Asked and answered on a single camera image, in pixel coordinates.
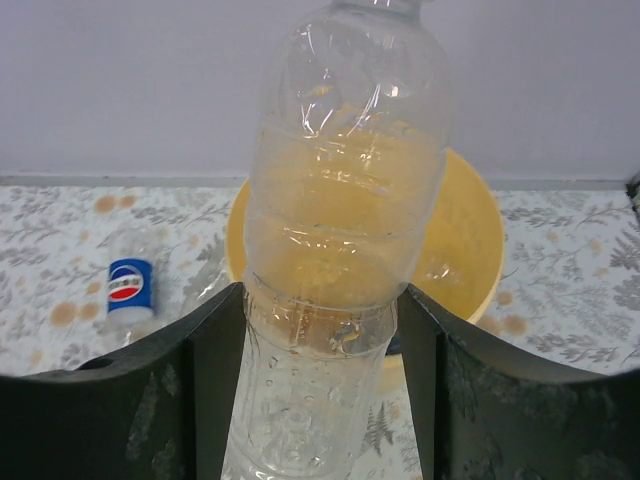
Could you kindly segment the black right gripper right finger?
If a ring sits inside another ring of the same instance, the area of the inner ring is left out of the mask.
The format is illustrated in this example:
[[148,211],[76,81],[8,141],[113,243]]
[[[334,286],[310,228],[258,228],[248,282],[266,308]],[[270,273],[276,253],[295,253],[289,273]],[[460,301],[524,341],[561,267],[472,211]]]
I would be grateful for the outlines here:
[[635,479],[639,374],[556,363],[409,286],[398,330],[427,479]]

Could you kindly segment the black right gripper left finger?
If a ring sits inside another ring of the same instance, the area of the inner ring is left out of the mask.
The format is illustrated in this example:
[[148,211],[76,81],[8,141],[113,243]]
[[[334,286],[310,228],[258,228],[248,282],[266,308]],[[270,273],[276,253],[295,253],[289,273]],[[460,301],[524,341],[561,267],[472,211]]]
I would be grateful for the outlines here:
[[243,287],[71,371],[1,380],[5,479],[217,479],[242,360]]

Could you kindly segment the Pepsi label plastic bottle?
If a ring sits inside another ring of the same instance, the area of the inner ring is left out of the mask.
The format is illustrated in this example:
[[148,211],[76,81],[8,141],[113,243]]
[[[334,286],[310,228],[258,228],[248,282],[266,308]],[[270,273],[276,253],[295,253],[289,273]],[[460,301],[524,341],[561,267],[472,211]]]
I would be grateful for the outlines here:
[[115,349],[135,342],[154,326],[159,250],[159,234],[153,228],[121,227],[109,237],[104,335]]

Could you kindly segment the clear bottle white cap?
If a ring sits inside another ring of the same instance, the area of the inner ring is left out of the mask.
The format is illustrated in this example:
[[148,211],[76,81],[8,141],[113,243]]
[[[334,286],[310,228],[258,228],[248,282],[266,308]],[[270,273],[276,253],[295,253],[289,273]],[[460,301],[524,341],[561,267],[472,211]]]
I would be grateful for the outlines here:
[[334,1],[264,80],[227,479],[342,479],[446,166],[453,92],[418,1]]

